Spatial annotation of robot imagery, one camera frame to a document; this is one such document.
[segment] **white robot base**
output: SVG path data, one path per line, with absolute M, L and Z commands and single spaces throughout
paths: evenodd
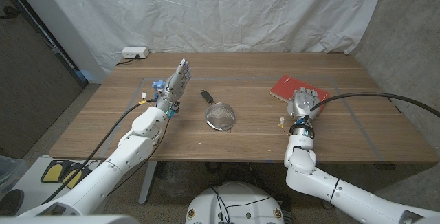
M 284 223 L 280 205 L 275 199 L 262 189 L 243 182 L 227 182 L 204 190 L 189 205 L 185 223 L 227 223 L 228 214 L 230 223 Z

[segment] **red book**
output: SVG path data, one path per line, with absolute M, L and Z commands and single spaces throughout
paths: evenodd
M 328 91 L 319 89 L 300 80 L 292 78 L 290 76 L 284 75 L 281 79 L 270 89 L 270 94 L 289 102 L 289 99 L 294 95 L 295 90 L 299 90 L 300 87 L 305 87 L 306 89 L 315 90 L 318 93 L 318 98 L 320 101 L 327 99 L 330 96 Z

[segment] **metal strainer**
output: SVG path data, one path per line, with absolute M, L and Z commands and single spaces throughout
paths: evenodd
M 229 104 L 214 102 L 214 99 L 205 90 L 201 90 L 201 95 L 211 104 L 205 112 L 206 123 L 218 131 L 230 133 L 236 121 L 234 109 Z

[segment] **strainer handle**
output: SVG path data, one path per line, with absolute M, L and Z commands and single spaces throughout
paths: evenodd
M 200 93 L 205 98 L 205 100 L 208 101 L 208 103 L 210 103 L 210 104 L 215 103 L 214 99 L 211 97 L 211 95 L 207 91 L 201 90 Z

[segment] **robotic arm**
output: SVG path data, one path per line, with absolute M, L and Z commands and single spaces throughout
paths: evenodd
M 153 87 L 156 86 L 155 89 L 159 91 L 155 107 L 149 107 L 134 120 L 132 129 L 121 138 L 118 148 L 108 159 L 67 194 L 31 209 L 20 217 L 91 214 L 125 173 L 151 155 L 153 147 L 163 135 L 158 124 L 179 111 L 178 99 L 184 94 L 190 77 L 190 65 L 184 58 L 166 82 L 153 83 Z
M 287 105 L 287 112 L 296 121 L 290 128 L 284 158 L 284 165 L 288 168 L 286 183 L 290 188 L 328 201 L 361 223 L 409 224 L 424 218 L 440 218 L 438 212 L 381 199 L 315 167 L 311 121 L 319 109 L 310 112 L 310 108 L 319 103 L 317 96 L 316 91 L 302 87 L 295 91 Z M 306 115 L 309 115 L 307 121 L 304 119 Z

